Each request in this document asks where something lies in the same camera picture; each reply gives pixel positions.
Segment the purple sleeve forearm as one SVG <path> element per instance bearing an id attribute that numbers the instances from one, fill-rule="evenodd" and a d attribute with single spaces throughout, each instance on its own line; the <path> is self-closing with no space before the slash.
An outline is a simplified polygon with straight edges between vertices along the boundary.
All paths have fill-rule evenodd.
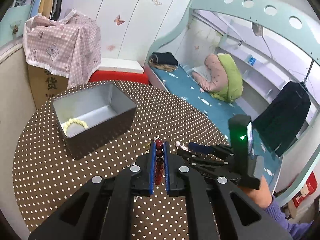
<path id="1" fill-rule="evenodd" d="M 285 214 L 282 213 L 275 197 L 272 196 L 271 204 L 264 209 L 282 228 L 284 228 L 292 237 L 293 240 L 301 239 L 304 233 L 310 228 L 313 222 L 310 223 L 290 223 Z"/>

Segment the person's right hand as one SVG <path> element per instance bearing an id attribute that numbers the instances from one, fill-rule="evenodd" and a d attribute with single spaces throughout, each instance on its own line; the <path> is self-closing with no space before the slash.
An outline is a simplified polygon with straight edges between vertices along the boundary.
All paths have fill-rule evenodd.
<path id="1" fill-rule="evenodd" d="M 272 203 L 273 197 L 270 193 L 270 189 L 268 187 L 268 183 L 266 181 L 266 178 L 262 176 L 260 187 L 258 190 L 255 189 L 249 189 L 244 186 L 238 186 L 242 191 L 244 191 L 245 194 L 255 202 L 260 208 L 266 209 L 270 204 Z"/>

